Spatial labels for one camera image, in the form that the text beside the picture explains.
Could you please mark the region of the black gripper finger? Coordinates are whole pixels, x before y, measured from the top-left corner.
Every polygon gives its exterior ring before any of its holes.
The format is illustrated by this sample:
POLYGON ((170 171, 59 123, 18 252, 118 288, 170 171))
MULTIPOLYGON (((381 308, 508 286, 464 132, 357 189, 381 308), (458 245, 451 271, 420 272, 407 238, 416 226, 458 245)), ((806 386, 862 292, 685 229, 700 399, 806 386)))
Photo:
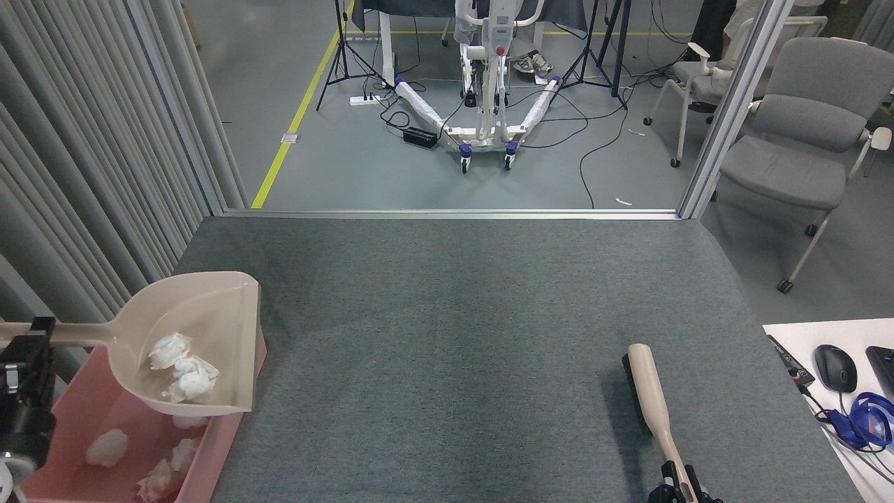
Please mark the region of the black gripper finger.
POLYGON ((699 483, 699 480, 697 478, 695 468, 693 468, 693 465, 687 465, 687 478, 689 478, 689 485, 691 487, 692 493, 694 494, 696 502, 724 503, 723 499, 715 499, 702 488, 701 483, 699 483))
POLYGON ((682 502, 682 489, 675 462, 667 460, 661 466, 662 482, 649 493, 649 503, 682 502))

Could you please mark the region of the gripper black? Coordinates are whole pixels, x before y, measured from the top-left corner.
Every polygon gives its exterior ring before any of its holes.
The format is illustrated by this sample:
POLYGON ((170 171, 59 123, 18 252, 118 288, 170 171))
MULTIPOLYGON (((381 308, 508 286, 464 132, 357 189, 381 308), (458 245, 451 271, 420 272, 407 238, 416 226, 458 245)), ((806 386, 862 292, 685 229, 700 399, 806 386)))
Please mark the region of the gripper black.
POLYGON ((52 404, 55 372, 51 338, 54 317, 36 317, 24 335, 23 356, 10 343, 1 356, 2 456, 45 464, 57 417, 52 404), (28 409, 12 409, 18 400, 28 409))

